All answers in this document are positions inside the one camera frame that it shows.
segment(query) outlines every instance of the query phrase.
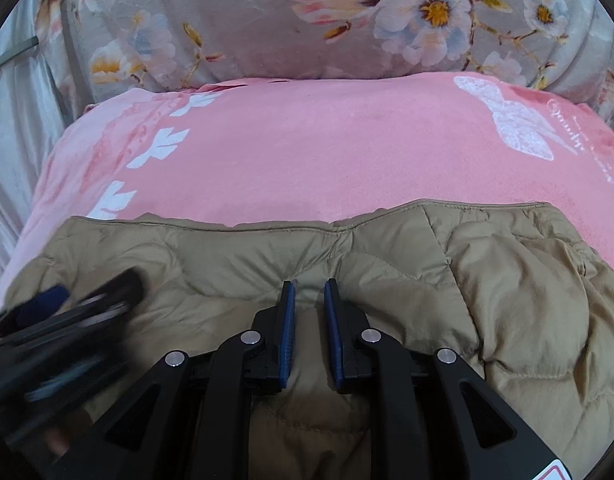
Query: folded puffer jacket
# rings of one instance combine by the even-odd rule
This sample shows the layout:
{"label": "folded puffer jacket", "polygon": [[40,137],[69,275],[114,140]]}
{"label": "folded puffer jacket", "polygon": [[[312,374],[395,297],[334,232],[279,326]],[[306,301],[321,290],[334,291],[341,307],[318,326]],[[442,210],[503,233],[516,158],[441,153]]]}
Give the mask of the folded puffer jacket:
{"label": "folded puffer jacket", "polygon": [[[614,271],[551,205],[417,201],[334,224],[234,228],[72,218],[14,281],[7,305],[56,283],[79,298],[132,266],[150,289],[128,334],[143,370],[172,349],[216,349],[294,281],[290,383],[255,404],[250,478],[369,478],[369,407],[337,394],[328,371],[330,277],[406,347],[455,349],[575,479],[614,438]],[[100,415],[123,387],[90,411]]]}

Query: pink blanket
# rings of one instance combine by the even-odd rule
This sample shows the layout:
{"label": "pink blanket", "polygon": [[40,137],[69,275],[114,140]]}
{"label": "pink blanket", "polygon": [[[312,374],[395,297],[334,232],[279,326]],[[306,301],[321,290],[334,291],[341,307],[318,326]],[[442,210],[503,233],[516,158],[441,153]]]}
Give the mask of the pink blanket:
{"label": "pink blanket", "polygon": [[72,215],[327,222],[417,198],[546,201],[614,267],[614,133],[586,106],[478,75],[133,89],[47,159],[7,286]]}

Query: gray strap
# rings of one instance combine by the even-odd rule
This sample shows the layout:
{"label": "gray strap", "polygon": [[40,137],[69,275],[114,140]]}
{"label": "gray strap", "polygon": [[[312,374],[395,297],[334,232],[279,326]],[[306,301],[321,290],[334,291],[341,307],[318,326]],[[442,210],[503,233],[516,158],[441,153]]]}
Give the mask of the gray strap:
{"label": "gray strap", "polygon": [[11,49],[5,51],[3,54],[0,55],[0,67],[7,63],[9,60],[14,59],[16,56],[20,56],[20,54],[22,54],[23,52],[29,50],[30,48],[34,48],[37,45],[38,38],[36,36],[15,44]]}

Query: pink fabric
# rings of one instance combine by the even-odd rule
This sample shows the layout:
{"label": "pink fabric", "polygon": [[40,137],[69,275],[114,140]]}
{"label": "pink fabric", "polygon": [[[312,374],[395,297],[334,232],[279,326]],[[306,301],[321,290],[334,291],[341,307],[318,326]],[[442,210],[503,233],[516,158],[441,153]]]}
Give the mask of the pink fabric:
{"label": "pink fabric", "polygon": [[546,201],[614,267],[614,133],[478,75],[133,89],[65,132],[0,285],[72,215],[334,221],[417,198]]}

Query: floral blanket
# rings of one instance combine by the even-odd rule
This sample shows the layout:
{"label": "floral blanket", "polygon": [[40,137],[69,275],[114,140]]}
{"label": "floral blanket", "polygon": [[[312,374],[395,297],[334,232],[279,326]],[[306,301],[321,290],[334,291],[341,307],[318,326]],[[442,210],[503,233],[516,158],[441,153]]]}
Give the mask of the floral blanket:
{"label": "floral blanket", "polygon": [[586,102],[614,128],[598,0],[41,0],[36,31],[75,118],[132,87],[473,71]]}

